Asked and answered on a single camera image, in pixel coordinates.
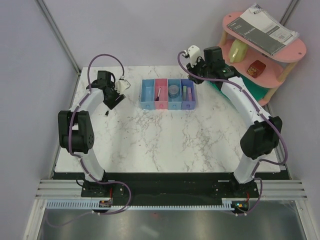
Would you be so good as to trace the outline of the purple drawer box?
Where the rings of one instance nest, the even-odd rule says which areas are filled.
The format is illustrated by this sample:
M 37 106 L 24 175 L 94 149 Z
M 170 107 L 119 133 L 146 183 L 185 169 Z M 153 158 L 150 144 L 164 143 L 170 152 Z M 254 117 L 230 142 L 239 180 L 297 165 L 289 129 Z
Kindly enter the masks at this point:
M 183 86 L 191 87 L 193 90 L 193 101 L 188 101 L 188 93 L 186 96 L 186 101 L 182 100 L 181 109 L 182 110 L 194 110 L 196 108 L 197 98 L 196 98 L 196 88 L 193 81 L 189 79 L 181 79 L 181 93 L 183 96 Z

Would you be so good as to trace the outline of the long green highlighter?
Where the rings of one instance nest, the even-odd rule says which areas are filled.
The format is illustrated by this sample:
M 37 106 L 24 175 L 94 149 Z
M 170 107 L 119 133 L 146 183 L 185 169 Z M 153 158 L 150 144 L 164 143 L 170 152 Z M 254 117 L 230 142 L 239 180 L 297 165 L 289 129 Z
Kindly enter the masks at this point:
M 182 87 L 182 101 L 184 102 L 184 101 L 186 101 L 186 99 L 187 99 L 187 86 L 186 85 L 184 85 L 183 87 Z

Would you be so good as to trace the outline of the pink highlighter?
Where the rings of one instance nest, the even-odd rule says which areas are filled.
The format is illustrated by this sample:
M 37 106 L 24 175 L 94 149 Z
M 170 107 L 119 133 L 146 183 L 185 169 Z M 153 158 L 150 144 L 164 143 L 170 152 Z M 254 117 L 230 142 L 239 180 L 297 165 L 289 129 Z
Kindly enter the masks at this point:
M 193 98 L 193 89 L 191 87 L 187 88 L 187 96 L 188 96 L 188 101 L 189 102 L 193 102 L 194 98 Z

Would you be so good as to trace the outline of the jar of rubber bands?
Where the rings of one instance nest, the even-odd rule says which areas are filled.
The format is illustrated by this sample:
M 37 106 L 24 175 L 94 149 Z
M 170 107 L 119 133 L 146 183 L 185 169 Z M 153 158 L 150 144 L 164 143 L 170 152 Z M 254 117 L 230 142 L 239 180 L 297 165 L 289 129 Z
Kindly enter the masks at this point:
M 172 84 L 168 87 L 168 96 L 171 99 L 175 99 L 180 94 L 180 87 L 178 85 Z

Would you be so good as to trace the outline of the teal blue drawer box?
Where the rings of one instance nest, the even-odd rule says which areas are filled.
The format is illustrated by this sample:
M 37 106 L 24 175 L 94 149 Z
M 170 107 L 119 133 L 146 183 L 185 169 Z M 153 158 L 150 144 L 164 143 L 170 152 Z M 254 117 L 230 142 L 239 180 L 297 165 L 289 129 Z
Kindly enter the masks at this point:
M 177 98 L 170 98 L 168 96 L 168 109 L 169 110 L 180 110 L 182 106 L 182 90 L 180 79 L 168 79 L 168 87 L 170 85 L 179 86 L 179 96 Z

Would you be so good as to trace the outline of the light blue drawer box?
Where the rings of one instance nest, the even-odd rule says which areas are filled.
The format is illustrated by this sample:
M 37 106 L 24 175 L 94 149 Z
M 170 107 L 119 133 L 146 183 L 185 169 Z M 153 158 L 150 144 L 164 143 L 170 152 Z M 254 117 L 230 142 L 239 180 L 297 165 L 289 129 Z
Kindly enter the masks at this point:
M 155 110 L 155 79 L 143 79 L 140 106 L 143 110 Z

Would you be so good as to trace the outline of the pink drawer box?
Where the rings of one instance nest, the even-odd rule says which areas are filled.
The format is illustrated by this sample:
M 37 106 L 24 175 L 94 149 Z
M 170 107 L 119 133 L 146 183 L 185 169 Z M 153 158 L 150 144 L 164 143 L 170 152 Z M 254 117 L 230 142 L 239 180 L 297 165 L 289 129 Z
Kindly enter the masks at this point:
M 159 101 L 156 101 L 158 89 L 161 87 L 161 93 L 159 97 Z M 155 109 L 156 110 L 166 110 L 168 108 L 168 79 L 167 78 L 156 78 L 154 85 L 154 93 L 155 93 Z

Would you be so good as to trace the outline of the blue whiteboard marker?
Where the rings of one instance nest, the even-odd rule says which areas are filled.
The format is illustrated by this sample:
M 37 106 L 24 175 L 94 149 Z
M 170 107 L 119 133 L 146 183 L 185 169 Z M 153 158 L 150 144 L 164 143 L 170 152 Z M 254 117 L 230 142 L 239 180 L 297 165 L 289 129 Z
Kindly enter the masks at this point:
M 162 88 L 159 87 L 158 91 L 157 91 L 157 96 L 156 96 L 156 99 L 155 99 L 156 102 L 158 102 L 160 100 L 161 90 L 162 90 Z

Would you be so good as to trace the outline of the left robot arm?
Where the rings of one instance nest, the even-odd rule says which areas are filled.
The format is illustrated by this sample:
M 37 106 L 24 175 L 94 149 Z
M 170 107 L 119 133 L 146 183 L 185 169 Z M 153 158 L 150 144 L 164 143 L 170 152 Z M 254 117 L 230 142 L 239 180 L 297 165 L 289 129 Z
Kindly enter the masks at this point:
M 69 110 L 58 113 L 58 138 L 61 148 L 78 159 L 87 183 L 92 182 L 92 191 L 99 197 L 110 191 L 104 179 L 105 170 L 99 164 L 93 150 L 95 135 L 91 115 L 100 104 L 114 109 L 125 95 L 116 90 L 115 76 L 105 70 L 97 72 L 97 79 L 86 88 L 83 98 Z

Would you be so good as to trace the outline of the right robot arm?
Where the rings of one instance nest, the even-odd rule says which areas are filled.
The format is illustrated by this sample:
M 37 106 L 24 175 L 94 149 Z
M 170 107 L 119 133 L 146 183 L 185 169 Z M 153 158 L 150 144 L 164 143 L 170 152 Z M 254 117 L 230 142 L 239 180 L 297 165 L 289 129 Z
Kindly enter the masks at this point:
M 235 67 L 226 65 L 220 47 L 200 50 L 192 45 L 182 55 L 189 59 L 185 70 L 189 80 L 197 85 L 214 84 L 239 112 L 247 127 L 240 139 L 242 157 L 229 184 L 230 193 L 240 197 L 247 191 L 246 184 L 254 179 L 260 161 L 278 146 L 283 122 L 258 104 L 241 74 Z

